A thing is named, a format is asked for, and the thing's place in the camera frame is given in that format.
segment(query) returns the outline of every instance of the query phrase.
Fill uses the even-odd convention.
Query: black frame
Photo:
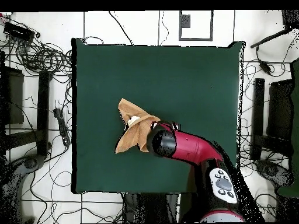
[[[263,135],[264,93],[265,80],[256,78],[253,86],[252,99],[252,145],[249,151],[250,159],[259,160],[262,148],[270,149],[289,158],[294,152],[291,140]]]
[[[182,38],[182,26],[183,26],[183,18],[186,16],[190,17],[190,15],[183,15],[183,11],[179,11],[179,41],[213,41],[213,19],[214,19],[214,11],[211,10],[211,21],[210,21],[210,38]]]

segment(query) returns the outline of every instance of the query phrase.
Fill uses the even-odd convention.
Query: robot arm
[[[159,121],[151,125],[147,148],[156,156],[187,162],[194,169],[197,202],[182,222],[244,222],[237,192],[240,195],[246,189],[242,203],[252,210],[250,214],[256,214],[256,220],[248,215],[246,220],[263,221],[245,181],[238,178],[241,174],[216,143],[181,131],[175,122]]]

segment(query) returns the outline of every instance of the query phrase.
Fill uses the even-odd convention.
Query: black stand
[[[259,160],[262,153],[262,147],[270,149],[275,153],[280,153],[284,156],[291,157],[293,154],[293,146],[289,139],[282,136],[263,135],[263,110],[264,110],[264,92],[265,80],[256,78],[253,86],[253,106],[252,106],[252,138],[250,148],[250,159]]]
[[[257,42],[257,43],[255,43],[255,44],[251,45],[250,48],[255,48],[255,47],[257,47],[257,46],[259,46],[259,45],[261,45],[261,44],[264,44],[265,42],[268,42],[268,41],[270,41],[270,40],[273,40],[273,39],[275,39],[275,38],[277,38],[277,37],[279,37],[279,36],[281,36],[281,35],[288,34],[288,33],[291,32],[293,29],[294,29],[294,28],[292,28],[292,27],[287,27],[286,29],[284,29],[284,30],[282,30],[282,31],[279,31],[279,32],[276,33],[276,34],[273,34],[273,35],[271,35],[271,36],[269,36],[269,37],[266,37],[266,38],[264,38],[263,40],[261,40],[260,42]]]
[[[5,120],[9,109],[6,88],[8,79],[5,72],[5,54],[0,53],[0,222],[23,223],[20,198],[22,185],[29,173],[35,172],[44,164],[50,148],[48,143],[48,101],[49,72],[40,72],[39,96],[37,103],[37,131],[5,134]],[[25,144],[36,142],[37,154],[8,163],[6,151]]]

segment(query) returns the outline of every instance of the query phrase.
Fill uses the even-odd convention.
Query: power cord
[[[291,41],[290,45],[288,46],[288,49],[287,49],[287,52],[286,52],[286,55],[284,56],[283,58],[283,61],[280,63],[280,67],[281,69],[283,70],[283,72],[280,74],[280,75],[272,75],[272,73],[275,72],[275,69],[273,67],[273,71],[271,70],[270,66],[268,64],[272,64],[272,63],[269,63],[269,62],[264,62],[262,61],[259,56],[258,56],[258,51],[259,51],[259,46],[256,47],[256,57],[259,61],[259,66],[261,67],[261,69],[267,73],[268,75],[272,76],[272,77],[280,77],[282,76],[285,71],[286,71],[286,66],[284,65],[284,61],[286,60],[286,57],[287,57],[287,54],[288,54],[288,51],[289,49],[291,48],[292,44],[294,44],[294,41],[295,40],[298,40],[298,36],[299,36],[299,32],[295,35],[295,37],[293,38],[293,40]]]
[[[124,31],[122,25],[121,25],[121,24],[119,23],[119,21],[118,21],[118,20],[111,14],[110,11],[108,11],[108,12],[109,12],[109,15],[110,15],[110,16],[117,22],[117,24],[120,26],[120,28],[122,29],[124,35],[126,35],[126,37],[128,38],[129,42],[130,42],[131,45],[133,46],[133,45],[134,45],[133,42],[132,42],[131,39],[128,37],[127,33]]]

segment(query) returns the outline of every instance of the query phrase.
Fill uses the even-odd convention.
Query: button
[[[224,178],[219,178],[216,181],[216,186],[226,191],[230,191],[232,188],[231,183],[228,180],[225,180]]]
[[[234,197],[233,193],[231,193],[230,191],[229,191],[229,192],[227,192],[227,195],[229,195],[231,198],[233,198],[233,197]]]
[[[218,193],[219,193],[220,195],[225,195],[225,191],[224,191],[224,190],[219,190]]]

